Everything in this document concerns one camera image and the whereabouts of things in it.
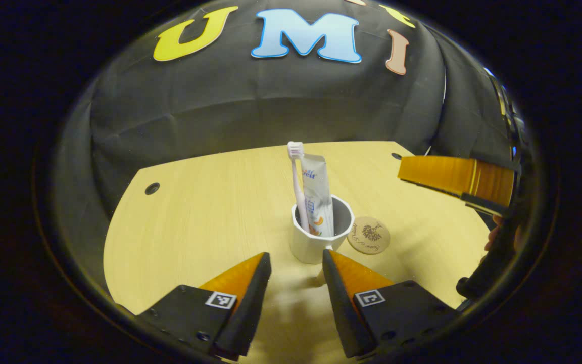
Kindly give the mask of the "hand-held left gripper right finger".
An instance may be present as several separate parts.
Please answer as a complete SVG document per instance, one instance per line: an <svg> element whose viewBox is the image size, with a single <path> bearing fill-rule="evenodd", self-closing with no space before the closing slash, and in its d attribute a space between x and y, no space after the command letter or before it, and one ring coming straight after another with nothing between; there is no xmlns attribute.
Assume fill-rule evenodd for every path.
<svg viewBox="0 0 582 364"><path fill-rule="evenodd" d="M336 251L322 253L322 270L346 357L379 357L434 336L460 312L413 280L393 283Z"/></svg>

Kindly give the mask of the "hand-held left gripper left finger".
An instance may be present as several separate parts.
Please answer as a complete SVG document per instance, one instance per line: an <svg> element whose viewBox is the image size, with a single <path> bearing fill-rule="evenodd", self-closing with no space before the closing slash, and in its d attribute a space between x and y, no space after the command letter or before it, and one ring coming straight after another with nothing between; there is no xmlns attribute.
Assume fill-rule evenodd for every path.
<svg viewBox="0 0 582 364"><path fill-rule="evenodd" d="M176 286L135 320L182 361L238 361L249 354L271 274L270 254L256 254L199 287Z"/></svg>

